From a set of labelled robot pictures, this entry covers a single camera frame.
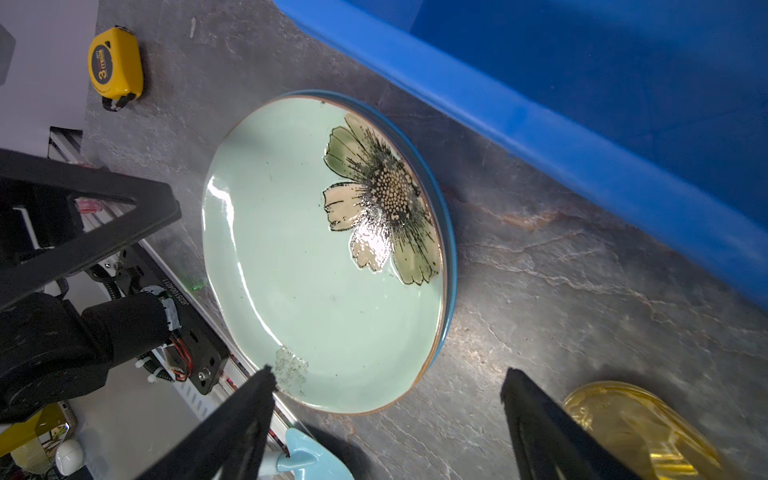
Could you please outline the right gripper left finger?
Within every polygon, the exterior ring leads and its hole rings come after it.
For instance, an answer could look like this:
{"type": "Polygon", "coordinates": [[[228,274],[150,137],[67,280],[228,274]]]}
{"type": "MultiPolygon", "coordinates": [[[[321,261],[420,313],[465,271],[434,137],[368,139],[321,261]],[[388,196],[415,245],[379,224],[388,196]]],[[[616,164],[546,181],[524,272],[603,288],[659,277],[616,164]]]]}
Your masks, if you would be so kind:
{"type": "Polygon", "coordinates": [[[275,408],[270,366],[252,375],[141,479],[255,479],[275,408]]]}

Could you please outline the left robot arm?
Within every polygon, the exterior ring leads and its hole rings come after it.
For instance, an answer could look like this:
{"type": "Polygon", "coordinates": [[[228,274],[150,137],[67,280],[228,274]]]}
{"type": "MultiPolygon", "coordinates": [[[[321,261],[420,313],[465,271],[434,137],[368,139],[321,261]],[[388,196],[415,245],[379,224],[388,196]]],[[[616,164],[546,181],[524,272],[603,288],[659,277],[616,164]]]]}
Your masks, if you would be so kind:
{"type": "Polygon", "coordinates": [[[161,182],[1,153],[1,420],[101,388],[109,371],[166,344],[180,321],[160,286],[84,310],[46,292],[175,222],[161,182]]]}

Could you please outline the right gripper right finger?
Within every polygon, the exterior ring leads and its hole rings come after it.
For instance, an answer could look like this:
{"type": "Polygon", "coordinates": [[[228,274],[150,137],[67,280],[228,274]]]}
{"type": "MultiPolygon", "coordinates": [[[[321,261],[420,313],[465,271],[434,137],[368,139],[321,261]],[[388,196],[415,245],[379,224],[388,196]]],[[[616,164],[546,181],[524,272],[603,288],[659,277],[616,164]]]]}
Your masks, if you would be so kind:
{"type": "Polygon", "coordinates": [[[507,370],[501,402],[522,479],[636,479],[523,371],[507,370]]]}

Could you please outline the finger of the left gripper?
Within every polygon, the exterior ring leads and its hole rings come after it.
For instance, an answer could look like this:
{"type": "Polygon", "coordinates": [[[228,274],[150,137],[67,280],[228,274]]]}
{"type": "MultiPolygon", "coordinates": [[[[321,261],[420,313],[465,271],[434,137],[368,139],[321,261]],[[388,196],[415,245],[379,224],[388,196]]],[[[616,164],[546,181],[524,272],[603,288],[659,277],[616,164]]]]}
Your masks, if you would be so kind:
{"type": "Polygon", "coordinates": [[[2,150],[1,305],[7,308],[180,217],[165,183],[2,150]],[[129,210],[87,231],[80,199],[129,210]]]}

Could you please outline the white watermelon plate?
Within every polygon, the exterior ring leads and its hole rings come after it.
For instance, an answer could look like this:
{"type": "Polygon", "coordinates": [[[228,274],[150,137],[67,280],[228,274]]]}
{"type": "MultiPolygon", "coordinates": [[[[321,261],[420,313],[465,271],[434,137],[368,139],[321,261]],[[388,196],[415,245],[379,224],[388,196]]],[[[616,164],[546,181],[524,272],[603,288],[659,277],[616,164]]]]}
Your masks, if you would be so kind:
{"type": "Polygon", "coordinates": [[[281,95],[279,98],[281,100],[312,99],[323,105],[333,105],[343,109],[346,114],[356,118],[370,136],[377,136],[388,145],[391,156],[399,159],[402,168],[410,172],[413,182],[418,185],[419,201],[424,204],[424,214],[434,228],[436,245],[441,255],[443,283],[440,326],[433,352],[425,364],[426,367],[430,367],[441,352],[450,330],[455,312],[458,282],[454,229],[446,200],[433,172],[410,139],[390,119],[359,100],[324,90],[299,90],[281,95]]]}

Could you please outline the green flower plate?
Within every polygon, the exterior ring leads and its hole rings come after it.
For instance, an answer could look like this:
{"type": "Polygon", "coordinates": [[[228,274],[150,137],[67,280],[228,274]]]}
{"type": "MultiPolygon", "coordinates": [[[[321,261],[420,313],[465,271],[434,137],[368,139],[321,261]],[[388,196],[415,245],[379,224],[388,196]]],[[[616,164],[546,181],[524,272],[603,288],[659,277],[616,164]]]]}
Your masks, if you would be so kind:
{"type": "Polygon", "coordinates": [[[380,411],[429,369],[443,306],[434,228],[379,137],[341,108],[279,97],[210,165],[209,283],[235,343],[282,393],[328,413],[380,411]]]}

